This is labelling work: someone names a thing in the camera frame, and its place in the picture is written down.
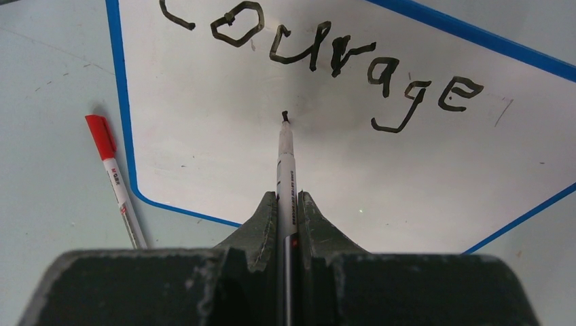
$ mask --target marker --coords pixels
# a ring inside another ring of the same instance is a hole
[[[147,249],[146,240],[140,229],[140,224],[138,224],[138,219],[134,213],[134,207],[132,207],[130,197],[128,197],[128,191],[126,191],[126,184],[122,179],[118,163],[116,163],[116,159],[114,158],[116,142],[112,136],[112,131],[110,131],[108,121],[106,121],[105,117],[91,114],[86,116],[86,122],[96,143],[96,148],[98,148],[98,152],[100,153],[102,163],[104,163],[106,173],[108,173],[108,177],[110,178],[110,183],[116,195],[116,201],[118,202],[120,214],[126,225],[130,241],[132,242],[132,247],[134,247],[134,249]]]
[[[278,323],[296,325],[296,286],[298,284],[298,193],[296,192],[296,161],[288,111],[278,142],[276,167],[276,199],[278,200]]]

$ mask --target whiteboard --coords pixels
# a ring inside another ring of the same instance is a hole
[[[573,190],[574,67],[373,2],[108,0],[132,190],[240,225],[284,110],[298,185],[369,251],[466,251]]]

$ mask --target red marker cap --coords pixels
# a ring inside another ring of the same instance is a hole
[[[102,161],[114,158],[116,142],[114,141],[114,137],[112,137],[112,131],[106,118],[101,115],[90,114],[86,116],[86,122],[88,123]]]

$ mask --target word courage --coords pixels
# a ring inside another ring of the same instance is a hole
[[[168,18],[171,22],[178,24],[189,31],[193,31],[196,28],[196,24],[193,22],[187,22],[184,19],[177,17],[171,14],[166,8],[166,0],[160,0],[160,9],[166,18]],[[249,31],[244,34],[239,39],[232,39],[231,37],[224,35],[218,31],[218,28],[224,24],[228,26],[232,26],[236,19],[236,15],[238,15],[243,10],[253,10],[258,15],[258,23]],[[320,45],[324,41],[324,39],[328,36],[330,32],[330,28],[332,23],[330,21],[323,22],[318,25],[316,29],[316,36],[314,37],[314,43],[306,48],[302,53],[296,54],[295,56],[284,57],[277,54],[278,47],[280,46],[280,42],[282,41],[283,37],[289,37],[291,31],[286,28],[283,24],[279,25],[276,30],[276,36],[274,37],[274,41],[272,42],[272,47],[270,48],[270,60],[282,63],[284,65],[289,65],[291,63],[295,63],[300,61],[307,56],[310,56],[310,70],[316,71],[316,62],[318,60],[318,52],[320,50]],[[224,41],[231,46],[239,48],[243,46],[252,38],[254,35],[258,34],[264,28],[264,11],[262,10],[262,6],[257,2],[252,1],[243,1],[236,7],[232,8],[228,13],[224,14],[223,17],[216,19],[214,22],[210,24],[210,29],[212,30],[212,36],[215,39],[220,41]],[[351,56],[358,56],[360,54],[366,52],[373,52],[376,49],[376,42],[371,44],[367,44],[365,46],[361,46],[359,48],[351,48],[349,51],[346,51],[348,47],[348,42],[350,41],[350,35],[346,35],[344,37],[337,37],[332,41],[332,59],[330,61],[330,67],[332,68],[332,77],[336,78],[341,74],[342,67],[346,65],[346,63],[350,60]],[[390,82],[392,79],[392,74],[396,71],[400,60],[397,58],[391,57],[377,57],[373,59],[370,63],[367,71],[368,83],[371,85],[382,85],[382,96],[387,98],[390,95]],[[378,65],[386,65],[380,76],[374,77],[374,69]],[[398,133],[401,132],[406,124],[410,121],[410,118],[414,115],[416,108],[422,101],[424,100],[424,95],[426,93],[426,89],[428,86],[432,84],[432,81],[412,81],[406,87],[404,91],[404,96],[408,99],[412,100],[412,104],[408,113],[404,117],[404,120],[398,127],[388,127],[388,126],[381,126],[376,122],[376,118],[372,118],[372,128],[378,131],[383,132],[392,132]],[[463,90],[462,88],[456,87],[456,84],[462,84],[466,86],[470,91]],[[418,94],[416,96],[411,96],[410,92],[414,88],[419,88]],[[466,77],[454,76],[452,80],[448,83],[448,85],[444,88],[442,95],[438,98],[438,106],[446,111],[451,112],[463,112],[466,110],[466,107],[456,107],[446,103],[446,97],[448,97],[449,93],[455,93],[463,98],[473,98],[478,95],[484,87],[482,85],[474,83],[472,80]]]

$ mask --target marker body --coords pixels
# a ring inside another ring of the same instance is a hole
[[[278,323],[295,325],[298,273],[298,193],[290,123],[284,121],[278,143]]]
[[[118,163],[115,158],[108,158],[102,161],[104,163],[104,168],[106,173],[110,178],[110,184],[112,184],[112,189],[116,195],[116,201],[118,202],[118,208],[120,209],[120,214],[126,225],[126,231],[128,231],[128,236],[132,242],[134,249],[147,249],[146,240],[142,234],[142,230],[136,218],[136,213],[134,213],[134,207],[130,202],[130,197],[128,196],[128,191],[126,190],[126,184],[120,174],[118,168]]]
[[[100,159],[106,168],[106,173],[108,173],[108,178],[110,179],[110,184],[112,184],[112,189],[114,190],[114,195],[120,208],[120,214],[128,230],[132,246],[134,249],[147,249],[148,246],[146,245],[144,235],[142,234],[138,219],[134,213],[128,191],[126,191],[126,184],[122,179],[118,163],[116,163],[116,159],[114,158],[116,142],[112,136],[112,130],[108,125],[108,121],[103,116],[90,114],[86,116],[86,122],[88,123],[92,138],[94,138]]]

